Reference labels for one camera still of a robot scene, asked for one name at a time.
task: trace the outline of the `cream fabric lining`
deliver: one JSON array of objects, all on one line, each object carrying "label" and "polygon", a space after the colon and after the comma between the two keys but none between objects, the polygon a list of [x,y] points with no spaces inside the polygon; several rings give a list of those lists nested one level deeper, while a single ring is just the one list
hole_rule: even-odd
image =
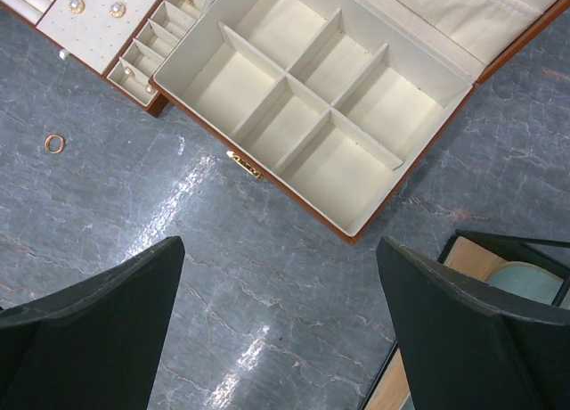
[{"label": "cream fabric lining", "polygon": [[489,64],[556,0],[398,0]]}]

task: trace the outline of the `brass latch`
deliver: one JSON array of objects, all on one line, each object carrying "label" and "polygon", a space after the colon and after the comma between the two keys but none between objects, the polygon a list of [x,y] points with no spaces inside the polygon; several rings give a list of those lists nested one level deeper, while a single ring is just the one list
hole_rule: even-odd
[{"label": "brass latch", "polygon": [[249,165],[244,159],[241,158],[241,156],[237,155],[234,152],[227,152],[226,153],[235,163],[237,163],[238,165],[240,165],[242,168],[244,168],[246,171],[249,172],[249,174],[251,174],[252,176],[254,176],[256,178],[256,180],[258,181],[263,181],[264,179],[264,175],[259,172],[257,169],[253,168],[251,165]]}]

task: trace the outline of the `gold earring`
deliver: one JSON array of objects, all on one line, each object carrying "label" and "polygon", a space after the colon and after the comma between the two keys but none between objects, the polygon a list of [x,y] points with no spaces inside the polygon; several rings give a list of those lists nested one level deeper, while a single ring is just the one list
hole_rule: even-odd
[{"label": "gold earring", "polygon": [[79,15],[86,9],[86,2],[83,0],[69,0],[69,9],[76,15]]},{"label": "gold earring", "polygon": [[115,18],[122,18],[126,13],[126,6],[124,3],[116,2],[110,6],[109,13]]}]

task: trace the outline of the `jewelry box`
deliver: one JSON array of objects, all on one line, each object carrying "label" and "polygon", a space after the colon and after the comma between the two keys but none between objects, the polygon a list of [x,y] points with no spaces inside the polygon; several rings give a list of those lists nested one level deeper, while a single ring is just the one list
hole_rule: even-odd
[{"label": "jewelry box", "polygon": [[0,0],[153,116],[150,77],[213,0]]},{"label": "jewelry box", "polygon": [[217,0],[153,85],[348,242],[570,0]]}]

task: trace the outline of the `marble floor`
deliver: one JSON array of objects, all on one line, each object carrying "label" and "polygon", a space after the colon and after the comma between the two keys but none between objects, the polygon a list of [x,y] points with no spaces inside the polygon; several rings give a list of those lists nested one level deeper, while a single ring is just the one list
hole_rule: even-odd
[{"label": "marble floor", "polygon": [[394,340],[381,236],[431,257],[458,227],[570,240],[570,13],[480,88],[355,246],[179,110],[154,119],[57,52],[0,11],[0,306],[181,235],[150,409],[354,410]]}]

